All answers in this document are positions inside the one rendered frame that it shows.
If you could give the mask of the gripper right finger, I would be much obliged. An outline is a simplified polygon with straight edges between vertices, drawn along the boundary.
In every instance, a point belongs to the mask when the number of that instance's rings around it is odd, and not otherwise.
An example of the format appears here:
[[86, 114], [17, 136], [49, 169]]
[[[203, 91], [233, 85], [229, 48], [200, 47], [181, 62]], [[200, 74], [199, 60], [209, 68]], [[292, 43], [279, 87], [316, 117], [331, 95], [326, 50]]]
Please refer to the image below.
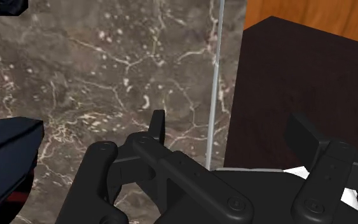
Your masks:
[[309, 172], [291, 206], [294, 223], [358, 224], [358, 210], [341, 201], [344, 189], [358, 192], [358, 151], [298, 113], [289, 115], [284, 139]]

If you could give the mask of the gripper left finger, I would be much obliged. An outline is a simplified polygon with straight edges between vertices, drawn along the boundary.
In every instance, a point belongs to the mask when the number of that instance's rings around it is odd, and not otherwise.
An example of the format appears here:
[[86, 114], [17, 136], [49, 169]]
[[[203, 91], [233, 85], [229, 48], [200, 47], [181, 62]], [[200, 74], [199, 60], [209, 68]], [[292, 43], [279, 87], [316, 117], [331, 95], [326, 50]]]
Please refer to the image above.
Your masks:
[[125, 144], [111, 141], [91, 144], [76, 173], [55, 224], [129, 224], [114, 202], [123, 185], [137, 183], [157, 205], [155, 224], [174, 224], [191, 206], [200, 212], [193, 223], [212, 218], [217, 224], [252, 224], [252, 202], [238, 190], [181, 151], [164, 144], [165, 112], [153, 112], [149, 129], [132, 133]]

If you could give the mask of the dark maroon robot stand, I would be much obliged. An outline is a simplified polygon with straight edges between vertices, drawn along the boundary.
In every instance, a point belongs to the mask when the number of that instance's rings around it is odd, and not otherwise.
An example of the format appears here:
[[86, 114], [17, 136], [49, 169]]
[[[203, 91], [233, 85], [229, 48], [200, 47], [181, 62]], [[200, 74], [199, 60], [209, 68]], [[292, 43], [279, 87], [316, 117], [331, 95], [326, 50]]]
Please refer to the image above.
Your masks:
[[284, 142], [291, 113], [358, 149], [358, 41], [269, 17], [242, 35], [224, 166], [306, 177]]

